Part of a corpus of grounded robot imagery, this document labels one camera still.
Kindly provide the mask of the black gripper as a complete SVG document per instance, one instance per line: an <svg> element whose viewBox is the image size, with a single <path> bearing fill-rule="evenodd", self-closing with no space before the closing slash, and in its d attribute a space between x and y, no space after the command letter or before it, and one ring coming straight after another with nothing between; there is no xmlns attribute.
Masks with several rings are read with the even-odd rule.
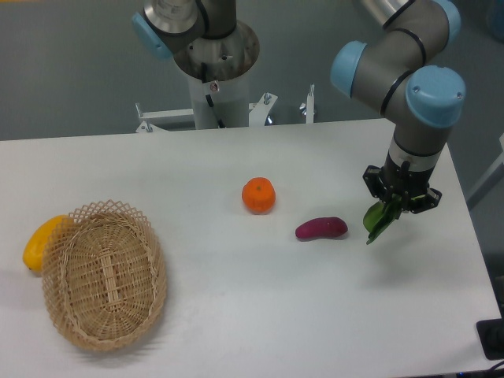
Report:
<svg viewBox="0 0 504 378"><path fill-rule="evenodd" d="M381 202L389 202L393 195L400 196L402 211L423 213L438 206L443 194L429 187L432 169L411 171L407 162L397 165L388 154L383 167L369 165L363 180L369 193Z"/></svg>

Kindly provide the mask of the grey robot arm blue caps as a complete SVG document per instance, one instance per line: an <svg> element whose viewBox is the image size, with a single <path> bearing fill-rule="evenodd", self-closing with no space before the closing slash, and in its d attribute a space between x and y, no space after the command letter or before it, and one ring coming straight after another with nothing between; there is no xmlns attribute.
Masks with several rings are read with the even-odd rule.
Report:
<svg viewBox="0 0 504 378"><path fill-rule="evenodd" d="M429 180L465 100L453 70L431 64L458 35L461 18L449 1L365 1L381 25L376 44L352 41L337 53L332 85L395 125L382 167L369 166L370 194L402 212L437 207ZM233 1L148 1L132 17L139 40L160 60L174 60L191 89L199 129L263 125L265 102L248 103L246 76L256 64L255 32Z"/></svg>

